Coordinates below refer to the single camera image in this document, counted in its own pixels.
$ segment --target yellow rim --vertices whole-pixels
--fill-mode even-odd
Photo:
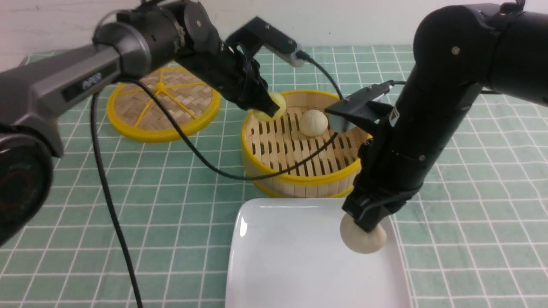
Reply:
[[[163,75],[164,71],[168,70],[180,70],[180,71],[186,71],[183,67],[164,67],[161,69],[160,75]],[[181,139],[181,136],[179,136],[179,133],[175,129],[167,129],[167,130],[155,130],[155,131],[149,131],[149,130],[141,130],[132,126],[127,125],[125,122],[123,122],[118,116],[116,115],[115,109],[114,109],[114,103],[116,100],[116,97],[120,94],[120,92],[124,89],[125,84],[118,85],[112,94],[109,97],[109,100],[106,105],[106,114],[109,118],[109,121],[111,122],[112,126],[120,132],[120,134],[126,136],[127,138],[140,141],[140,142],[170,142]],[[195,118],[194,121],[188,122],[184,125],[181,125],[181,130],[188,136],[196,134],[198,131],[204,129],[217,115],[219,112],[219,108],[221,106],[221,95],[217,92],[212,90],[212,97],[211,97],[211,103],[209,104],[206,111],[199,117]]]
[[[316,94],[322,94],[327,95],[335,99],[339,99],[339,97],[332,93],[327,93],[323,91],[317,91],[317,90],[293,90],[293,91],[287,91],[280,93],[281,95],[290,95],[290,94],[296,94],[296,93],[316,93]],[[267,165],[263,164],[260,160],[258,160],[253,153],[251,152],[251,149],[247,145],[246,142],[246,127],[248,122],[251,119],[251,112],[247,115],[246,119],[243,122],[242,131],[241,131],[241,140],[242,140],[242,149],[244,155],[249,159],[251,164],[259,169],[263,174],[271,174],[275,173],[276,170],[268,167]],[[297,175],[291,175],[291,174],[282,174],[276,177],[277,181],[292,184],[292,185],[323,185],[323,184],[329,184],[344,178],[347,178],[348,176],[352,175],[358,168],[360,167],[359,158],[356,159],[353,163],[351,163],[348,167],[343,168],[337,172],[333,172],[326,175],[316,175],[316,176],[297,176]]]
[[[260,190],[265,195],[269,195],[269,196],[274,197],[274,198],[288,198],[286,196],[282,196],[278,193],[275,193],[274,191],[268,189],[267,187],[264,187],[261,183],[259,183],[257,181],[253,182],[253,184],[255,185],[255,187],[257,187],[258,190]],[[343,198],[343,197],[346,197],[346,195],[350,194],[353,189],[354,189],[354,186],[350,186],[345,191],[336,193],[336,194],[334,194],[332,196],[329,196],[327,198]]]

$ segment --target gray robotic arm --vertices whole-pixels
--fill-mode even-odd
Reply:
[[[272,116],[279,107],[253,60],[262,46],[302,65],[295,40],[260,18],[223,41],[200,3],[147,3],[98,27],[90,45],[0,73],[0,246],[48,195],[52,157],[63,156],[64,112],[113,82],[177,61],[241,109]]]

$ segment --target black cable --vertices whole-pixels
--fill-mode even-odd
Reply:
[[[337,91],[337,94],[339,95],[339,99],[344,99],[344,96],[343,96],[341,90],[337,86],[337,82],[335,82],[335,80],[333,80],[333,77],[331,77],[331,75],[323,68],[323,66],[321,66],[318,62],[316,62],[310,55],[308,55],[303,50],[299,50],[297,52],[296,56],[297,56],[297,58],[303,59],[306,62],[312,64],[315,67],[317,67],[327,77],[327,79],[329,79],[329,81],[331,82],[333,87],[335,87],[335,90]]]
[[[273,178],[275,176],[279,176],[279,175],[282,175],[284,173],[289,173],[297,168],[299,168],[300,166],[304,165],[305,163],[307,163],[308,161],[310,161],[311,159],[313,159],[314,157],[316,157],[320,152],[322,152],[323,150],[327,149],[327,147],[329,145],[331,145],[331,143],[333,143],[333,141],[336,139],[337,137],[337,133],[333,134],[331,136],[331,138],[329,138],[329,140],[323,145],[321,146],[316,152],[314,152],[312,155],[308,156],[306,159],[302,160],[301,162],[293,165],[292,167],[289,167],[285,170],[282,170],[282,171],[277,171],[275,173],[271,173],[271,174],[265,174],[265,175],[259,175],[259,176],[241,176],[241,175],[233,175],[233,174],[230,174],[230,173],[226,173],[220,169],[218,169],[217,167],[215,167],[214,165],[212,165],[210,162],[207,161],[207,159],[200,153],[200,151],[194,146],[194,144],[192,144],[192,142],[190,141],[190,139],[186,136],[186,134],[182,131],[182,129],[180,128],[179,124],[177,124],[177,121],[173,118],[173,116],[171,115],[171,113],[169,113],[169,111],[166,109],[166,107],[164,107],[164,105],[162,104],[162,102],[160,102],[160,100],[158,100],[158,98],[156,97],[156,95],[150,91],[150,89],[144,85],[142,82],[138,81],[138,80],[133,80],[133,79],[123,79],[123,80],[120,80],[121,82],[125,82],[125,83],[133,83],[133,84],[136,84],[137,86],[139,86],[141,89],[143,89],[143,91],[145,91],[146,94],[148,94],[150,96],[150,98],[156,103],[156,105],[158,105],[158,107],[162,110],[162,112],[164,113],[164,115],[168,118],[169,122],[173,125],[173,127],[175,128],[175,130],[177,131],[177,133],[179,133],[179,135],[181,136],[181,138],[183,139],[183,141],[186,143],[186,145],[190,148],[190,150],[192,152],[194,152],[194,154],[196,154],[196,156],[198,157],[198,159],[200,161],[202,161],[202,163],[204,163],[209,169],[213,170],[214,172],[226,177],[226,178],[229,178],[229,179],[234,179],[234,180],[244,180],[244,181],[257,181],[257,180],[264,180],[264,179],[269,179],[269,178]]]
[[[393,81],[394,84],[399,84],[399,85],[405,85],[406,82],[405,81]],[[486,94],[486,95],[501,95],[501,93],[498,93],[496,91],[491,91],[491,90],[481,90],[480,94]]]
[[[96,123],[96,117],[95,117],[95,113],[96,113],[95,109],[96,109],[98,97],[99,97],[99,93],[93,94],[92,106],[90,110],[90,120],[89,120],[91,133],[92,133],[93,154],[95,155],[95,162],[97,163],[97,171],[99,172],[99,178],[101,180],[103,194],[105,195],[106,206],[109,209],[110,218],[112,220],[114,230],[116,230],[116,236],[118,237],[118,240],[120,241],[120,246],[122,247],[122,253],[124,254],[125,264],[128,267],[129,279],[132,282],[133,293],[135,294],[135,301],[137,303],[138,308],[143,308],[141,293],[139,291],[139,286],[137,285],[135,270],[133,269],[132,258],[129,255],[128,245],[125,242],[124,234],[122,233],[122,228],[120,227],[120,223],[118,221],[118,218],[116,217],[116,210],[114,209],[114,203],[112,201],[112,196],[110,194],[109,184],[106,179],[105,167],[103,166],[103,162],[101,158],[101,150],[99,149],[99,139],[97,138],[97,123]]]

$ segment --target robotic arm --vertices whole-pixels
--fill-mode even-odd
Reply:
[[[342,207],[365,232],[420,190],[483,87],[548,106],[548,15],[524,12],[523,4],[434,11],[416,31],[416,65],[394,108],[373,101],[390,83],[329,107],[332,127],[350,122],[373,135]]]
[[[241,109],[273,116],[279,106],[253,59],[262,46],[303,64],[295,40],[260,18],[222,41],[200,3],[149,2],[99,26],[90,45],[0,73],[0,246],[48,195],[52,157],[63,156],[57,118],[64,112],[113,82],[175,60]]]
[[[369,232],[422,187],[482,87],[548,105],[548,15],[514,3],[457,5],[419,26],[416,67],[396,106],[375,102],[373,85],[326,111],[334,130],[373,136],[343,210]],[[56,119],[120,79],[139,79],[175,60],[240,108],[272,116],[278,106],[253,60],[266,46],[299,67],[295,41],[255,18],[222,41],[201,4],[143,4],[100,26],[93,44],[0,73],[0,245],[40,209],[62,157]]]

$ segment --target grid pattern tablecloth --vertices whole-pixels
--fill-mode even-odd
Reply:
[[[344,94],[405,79],[414,65],[407,45],[308,52]],[[333,92],[311,65],[294,70],[266,51],[256,59],[274,91]],[[393,104],[400,90],[385,102]],[[237,211],[264,195],[210,172],[182,141],[121,137],[105,117],[111,91],[99,104],[101,149],[145,306],[223,307]],[[55,161],[51,195],[0,249],[0,307],[133,306],[95,169],[88,109],[89,100],[59,118],[66,155]],[[214,164],[243,174],[245,116],[223,102],[214,122],[191,139]],[[540,106],[480,96],[424,188],[392,217],[415,308],[548,307],[547,117]]]

